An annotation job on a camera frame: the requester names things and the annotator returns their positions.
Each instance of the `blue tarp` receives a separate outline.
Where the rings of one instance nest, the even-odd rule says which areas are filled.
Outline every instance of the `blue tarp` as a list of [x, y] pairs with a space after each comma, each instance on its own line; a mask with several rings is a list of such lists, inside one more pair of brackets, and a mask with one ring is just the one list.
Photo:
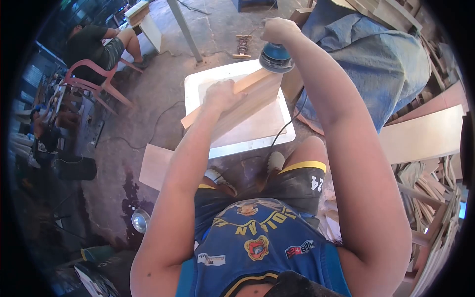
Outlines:
[[[378, 133], [388, 118], [410, 103], [429, 80], [429, 56], [414, 36], [389, 30], [330, 0], [317, 1], [302, 32], [345, 70]], [[306, 96], [304, 89], [296, 110], [300, 110]], [[311, 128], [321, 129], [309, 100], [302, 115]]]

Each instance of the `blue jersey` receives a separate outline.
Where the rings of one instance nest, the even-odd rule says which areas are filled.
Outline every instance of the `blue jersey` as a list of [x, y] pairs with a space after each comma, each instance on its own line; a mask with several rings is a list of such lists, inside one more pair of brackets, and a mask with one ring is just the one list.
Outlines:
[[233, 297], [242, 286], [275, 282], [286, 270], [350, 296], [335, 245], [298, 212], [270, 198], [240, 201], [214, 218], [182, 265], [177, 296]]

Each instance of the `black shorts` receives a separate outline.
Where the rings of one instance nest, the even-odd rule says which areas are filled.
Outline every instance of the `black shorts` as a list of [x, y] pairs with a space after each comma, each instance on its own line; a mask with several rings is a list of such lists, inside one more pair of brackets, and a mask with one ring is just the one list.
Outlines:
[[106, 71], [114, 68], [117, 62], [119, 62], [120, 56], [124, 53], [124, 50], [124, 44], [117, 36], [105, 45], [104, 54], [107, 56], [107, 66], [104, 69]]
[[[242, 200], [273, 198], [288, 204], [301, 214], [308, 214], [308, 217], [316, 215], [325, 171], [325, 164], [318, 161], [288, 166], [252, 197], [235, 198], [211, 186], [200, 184], [195, 194], [195, 240], [201, 243], [215, 216], [229, 205]], [[316, 218], [305, 220], [315, 228], [318, 226]]]

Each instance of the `black t-shirt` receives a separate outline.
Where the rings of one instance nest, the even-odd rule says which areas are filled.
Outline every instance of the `black t-shirt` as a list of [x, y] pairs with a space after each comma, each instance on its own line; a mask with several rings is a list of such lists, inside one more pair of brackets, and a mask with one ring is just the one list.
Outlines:
[[[66, 42], [66, 50], [63, 61], [66, 66], [71, 67], [74, 63], [88, 59], [102, 68], [107, 67], [107, 56], [104, 54], [102, 39], [108, 28], [94, 25], [85, 26]], [[77, 78], [85, 79], [96, 85], [101, 85], [105, 77], [98, 74], [87, 66], [79, 66], [73, 70]]]

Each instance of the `green bucket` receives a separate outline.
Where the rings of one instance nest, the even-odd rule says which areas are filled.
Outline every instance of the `green bucket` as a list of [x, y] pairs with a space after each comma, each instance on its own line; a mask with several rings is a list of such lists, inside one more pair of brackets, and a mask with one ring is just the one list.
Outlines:
[[114, 254], [114, 249], [110, 245], [95, 246], [86, 249], [81, 249], [81, 256], [84, 261], [91, 261], [94, 263], [101, 263], [109, 259]]

